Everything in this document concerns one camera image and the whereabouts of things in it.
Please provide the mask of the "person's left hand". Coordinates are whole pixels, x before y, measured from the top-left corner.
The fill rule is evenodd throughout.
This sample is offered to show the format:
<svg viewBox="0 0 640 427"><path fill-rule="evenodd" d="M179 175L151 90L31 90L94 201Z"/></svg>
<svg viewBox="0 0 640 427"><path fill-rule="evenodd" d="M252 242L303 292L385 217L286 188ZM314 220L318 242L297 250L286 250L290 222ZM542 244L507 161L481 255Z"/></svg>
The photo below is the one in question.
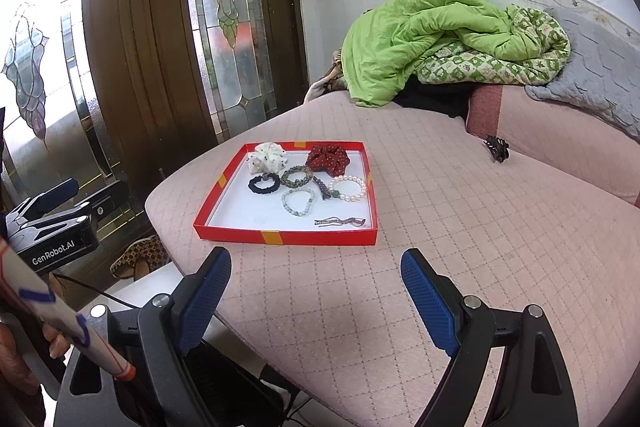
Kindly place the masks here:
<svg viewBox="0 0 640 427"><path fill-rule="evenodd" d="M62 360L70 350L70 342L57 329L44 323L40 337L47 345L49 357ZM38 355L35 345L18 339L8 325L1 325L1 376L15 389L35 395L41 381L32 370Z"/></svg>

